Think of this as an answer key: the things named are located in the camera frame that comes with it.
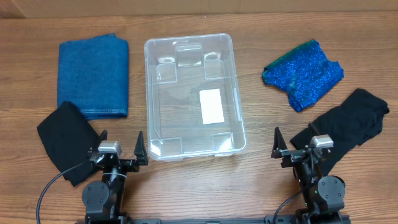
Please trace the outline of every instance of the wooden tabletop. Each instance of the wooden tabletop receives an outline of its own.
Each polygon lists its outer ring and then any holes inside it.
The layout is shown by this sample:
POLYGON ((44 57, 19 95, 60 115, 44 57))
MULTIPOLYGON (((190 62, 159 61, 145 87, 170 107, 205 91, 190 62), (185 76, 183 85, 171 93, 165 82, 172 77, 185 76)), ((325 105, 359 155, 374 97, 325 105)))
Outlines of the wooden tabletop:
MULTIPOLYGON (((271 159, 274 128, 288 141, 356 88, 386 100, 391 112, 381 134, 350 151, 331 175, 346 182, 345 208, 353 223, 398 223, 398 12, 229 14, 0 20, 0 223, 35 223, 38 197, 59 171, 45 153, 37 125, 57 107, 59 44, 114 32, 129 42, 127 119, 90 121, 123 158, 133 158, 147 131, 144 43, 151 38, 225 32, 233 39, 248 146, 231 157, 149 161, 128 175, 123 210, 133 218, 263 217, 299 189, 292 169, 271 159), (315 106, 296 113, 287 95, 261 80, 264 66, 310 39, 344 79, 315 106)), ((84 186, 57 180, 45 194, 42 223, 82 221, 84 186)), ((285 206, 293 213, 302 198, 285 206)))

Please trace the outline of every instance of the folded clothing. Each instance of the folded clothing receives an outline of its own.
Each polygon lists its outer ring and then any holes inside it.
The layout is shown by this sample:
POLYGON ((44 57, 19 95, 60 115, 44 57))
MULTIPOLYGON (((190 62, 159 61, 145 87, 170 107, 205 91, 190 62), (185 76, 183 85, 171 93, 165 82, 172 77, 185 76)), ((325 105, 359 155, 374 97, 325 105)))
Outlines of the folded clothing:
POLYGON ((86 119, 122 118, 129 104, 129 46, 115 34, 60 44, 58 106, 75 104, 86 119))
POLYGON ((294 48, 262 73, 266 85, 288 94, 289 104, 297 112, 314 105, 343 77, 339 63, 329 61, 315 40, 294 48))
MULTIPOLYGON (((362 145, 382 131, 383 117, 389 112, 387 103, 364 89, 356 89, 341 104, 313 121, 319 134, 328 134, 334 142, 333 149, 320 161, 323 175, 357 144, 362 145)), ((304 149, 312 138, 305 128, 290 142, 296 149, 304 149)))
MULTIPOLYGON (((38 125, 37 132, 45 151, 60 172, 63 172, 87 158, 87 152, 96 147, 100 137, 70 102, 64 102, 38 125)), ((89 162, 63 175, 76 186, 97 170, 89 162)))

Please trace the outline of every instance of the transparent plastic bin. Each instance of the transparent plastic bin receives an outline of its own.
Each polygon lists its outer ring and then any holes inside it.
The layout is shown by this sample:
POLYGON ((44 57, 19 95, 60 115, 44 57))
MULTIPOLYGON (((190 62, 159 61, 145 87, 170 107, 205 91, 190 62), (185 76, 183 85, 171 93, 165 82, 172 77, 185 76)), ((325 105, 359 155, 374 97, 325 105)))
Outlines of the transparent plastic bin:
POLYGON ((148 40, 145 67, 151 158, 229 156, 246 147, 228 34, 148 40))

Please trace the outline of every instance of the white label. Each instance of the white label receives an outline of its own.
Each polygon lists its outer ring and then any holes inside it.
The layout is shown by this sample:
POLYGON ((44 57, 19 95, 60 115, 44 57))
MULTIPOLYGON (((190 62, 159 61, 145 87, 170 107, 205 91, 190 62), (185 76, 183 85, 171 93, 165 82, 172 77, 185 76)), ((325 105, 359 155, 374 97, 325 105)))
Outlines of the white label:
POLYGON ((224 122, 220 89, 199 91, 203 124, 224 122))

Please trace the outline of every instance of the shiny blue fabric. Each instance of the shiny blue fabric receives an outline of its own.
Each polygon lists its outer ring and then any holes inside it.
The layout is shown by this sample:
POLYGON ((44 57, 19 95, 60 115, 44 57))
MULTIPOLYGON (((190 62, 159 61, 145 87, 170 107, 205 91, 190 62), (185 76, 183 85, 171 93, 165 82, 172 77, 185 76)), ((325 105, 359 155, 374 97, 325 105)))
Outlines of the shiny blue fabric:
POLYGON ((343 77, 339 63, 329 61, 315 40, 294 48, 262 73, 266 85, 288 94, 289 104, 297 112, 314 105, 343 77))
POLYGON ((129 104, 129 46, 115 34, 60 44, 58 107, 76 105, 86 119, 122 118, 129 104))

